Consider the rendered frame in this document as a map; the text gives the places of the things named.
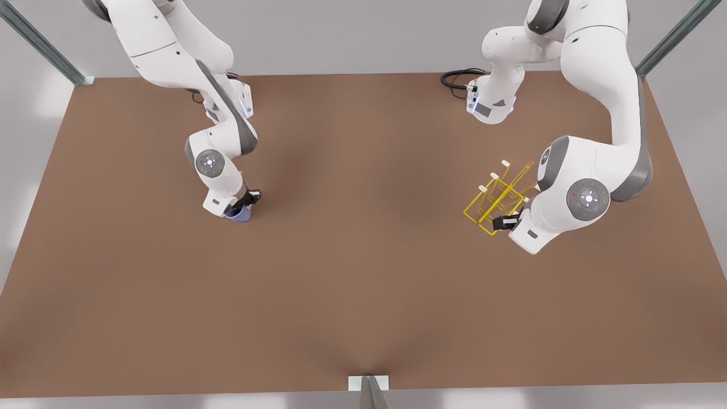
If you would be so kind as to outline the yellow wire cup holder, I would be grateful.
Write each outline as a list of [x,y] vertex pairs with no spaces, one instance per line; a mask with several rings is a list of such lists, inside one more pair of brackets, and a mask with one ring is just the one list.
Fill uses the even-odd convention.
[[517,188],[520,180],[534,166],[535,161],[530,161],[513,178],[507,180],[507,174],[511,170],[511,163],[501,160],[504,166],[504,173],[499,176],[491,173],[491,181],[486,185],[478,186],[478,194],[463,210],[468,220],[481,228],[488,235],[498,233],[492,228],[492,220],[503,215],[519,214],[519,208],[530,201],[528,193],[530,190],[538,190],[536,183],[527,188]]

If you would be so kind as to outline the silver frame post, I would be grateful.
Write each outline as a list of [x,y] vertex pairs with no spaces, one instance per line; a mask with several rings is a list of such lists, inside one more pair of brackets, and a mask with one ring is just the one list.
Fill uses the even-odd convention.
[[696,26],[714,10],[722,0],[698,0],[634,68],[639,77],[646,77],[656,66],[680,44]]
[[389,390],[389,375],[348,376],[348,390],[359,391],[360,409],[389,409],[383,393]]
[[8,0],[0,0],[0,18],[13,28],[28,44],[44,57],[74,86],[91,86],[94,77],[78,70],[45,36],[43,36]]

